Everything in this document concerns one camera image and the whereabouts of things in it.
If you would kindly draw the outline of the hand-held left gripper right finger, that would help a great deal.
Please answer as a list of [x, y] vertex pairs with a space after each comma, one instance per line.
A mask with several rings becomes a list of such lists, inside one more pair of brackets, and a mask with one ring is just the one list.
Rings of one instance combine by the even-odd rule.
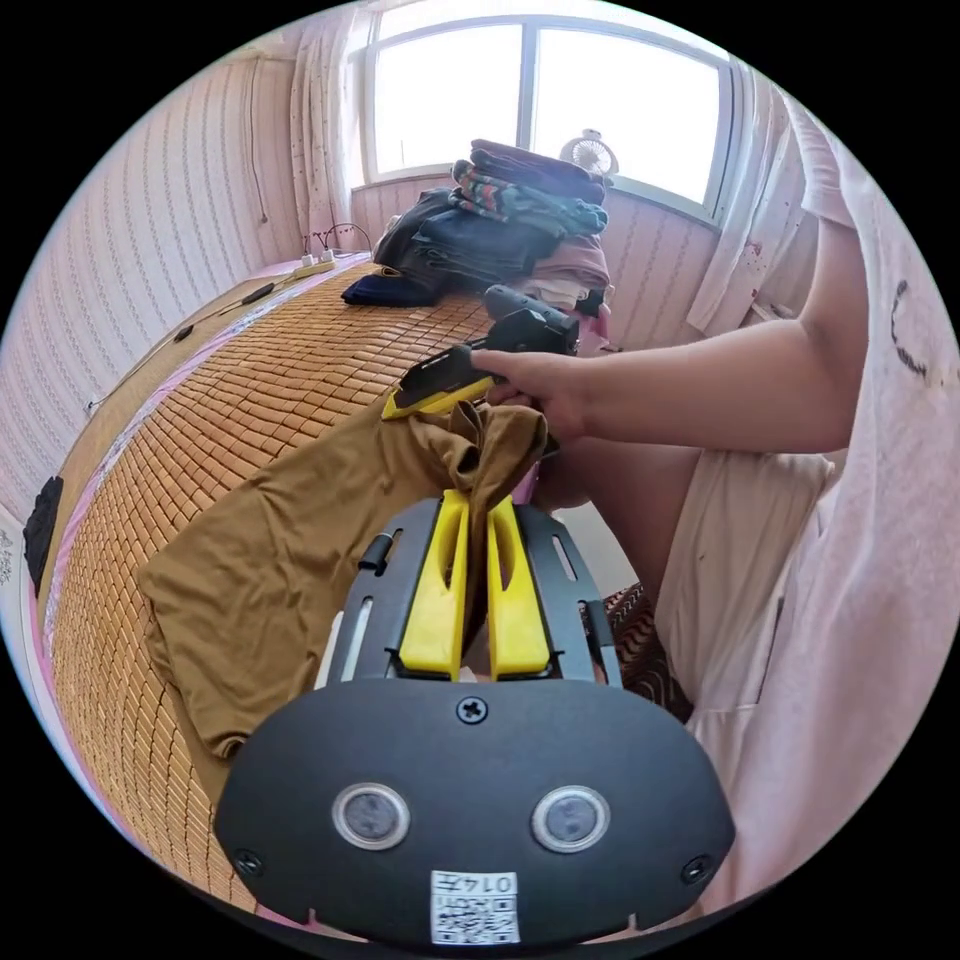
[[487, 630], [495, 681], [538, 677], [548, 670], [550, 648], [539, 596], [508, 496], [486, 519]]

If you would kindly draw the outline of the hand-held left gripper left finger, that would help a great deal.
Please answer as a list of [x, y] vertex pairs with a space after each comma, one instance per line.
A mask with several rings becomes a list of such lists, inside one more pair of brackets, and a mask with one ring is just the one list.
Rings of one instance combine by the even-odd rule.
[[439, 501], [399, 646], [409, 674], [456, 681], [466, 613], [469, 503], [447, 490]]

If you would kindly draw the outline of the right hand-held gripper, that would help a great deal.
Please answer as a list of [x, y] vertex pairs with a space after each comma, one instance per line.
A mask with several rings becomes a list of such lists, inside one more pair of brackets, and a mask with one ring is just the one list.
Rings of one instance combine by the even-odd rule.
[[576, 352], [580, 321], [574, 314], [503, 285], [485, 291], [483, 306], [492, 321], [485, 335], [457, 343], [409, 368], [389, 395], [382, 420], [440, 415], [460, 403], [479, 402], [493, 387], [494, 378], [472, 365], [471, 353], [475, 350], [557, 355]]

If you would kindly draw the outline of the person's right hand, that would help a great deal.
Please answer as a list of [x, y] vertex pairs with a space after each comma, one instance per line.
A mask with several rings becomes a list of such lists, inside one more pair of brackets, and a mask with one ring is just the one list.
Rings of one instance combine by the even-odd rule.
[[475, 350], [471, 362], [493, 382], [485, 395], [488, 403], [539, 410], [560, 442], [588, 436], [592, 393], [588, 360], [551, 353]]

